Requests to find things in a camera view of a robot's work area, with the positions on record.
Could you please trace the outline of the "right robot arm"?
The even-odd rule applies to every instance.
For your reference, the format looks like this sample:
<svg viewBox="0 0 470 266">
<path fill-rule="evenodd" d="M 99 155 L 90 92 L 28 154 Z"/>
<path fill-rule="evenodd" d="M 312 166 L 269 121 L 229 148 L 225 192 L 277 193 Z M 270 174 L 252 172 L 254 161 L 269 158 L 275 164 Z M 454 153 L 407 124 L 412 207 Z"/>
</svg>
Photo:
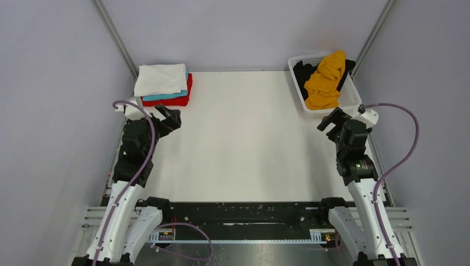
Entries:
<svg viewBox="0 0 470 266">
<path fill-rule="evenodd" d="M 417 265 L 415 258 L 405 254 L 392 230 L 385 210 L 379 176 L 373 160 L 366 154 L 366 142 L 378 121 L 373 110 L 361 110 L 352 117 L 335 108 L 322 118 L 318 130 L 333 128 L 327 137 L 335 144 L 336 169 L 351 194 L 359 222 L 340 197 L 320 202 L 318 221 L 325 228 L 334 227 L 348 249 L 353 265 Z"/>
</svg>

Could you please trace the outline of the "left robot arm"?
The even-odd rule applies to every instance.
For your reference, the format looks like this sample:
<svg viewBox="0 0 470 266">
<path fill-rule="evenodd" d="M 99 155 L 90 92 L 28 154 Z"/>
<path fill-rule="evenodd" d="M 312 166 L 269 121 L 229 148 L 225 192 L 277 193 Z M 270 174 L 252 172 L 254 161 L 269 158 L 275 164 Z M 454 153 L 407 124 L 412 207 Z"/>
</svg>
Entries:
<svg viewBox="0 0 470 266">
<path fill-rule="evenodd" d="M 75 257 L 72 265 L 134 265 L 151 232 L 171 223 L 170 201 L 148 197 L 137 221 L 129 225 L 154 166 L 152 157 L 158 140 L 182 124 L 179 110 L 163 105 L 155 108 L 164 119 L 148 114 L 126 121 L 103 220 L 85 255 Z"/>
</svg>

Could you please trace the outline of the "yellow t shirt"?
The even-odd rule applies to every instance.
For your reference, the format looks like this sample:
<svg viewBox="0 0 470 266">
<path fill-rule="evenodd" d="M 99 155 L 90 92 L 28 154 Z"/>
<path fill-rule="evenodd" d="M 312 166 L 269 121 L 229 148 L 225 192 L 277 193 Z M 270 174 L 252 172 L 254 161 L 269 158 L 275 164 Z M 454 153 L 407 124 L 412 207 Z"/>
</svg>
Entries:
<svg viewBox="0 0 470 266">
<path fill-rule="evenodd" d="M 338 50 L 325 58 L 318 64 L 316 71 L 304 84 L 308 92 L 305 100 L 309 110 L 331 109 L 339 106 L 338 85 L 346 70 L 346 55 Z"/>
</svg>

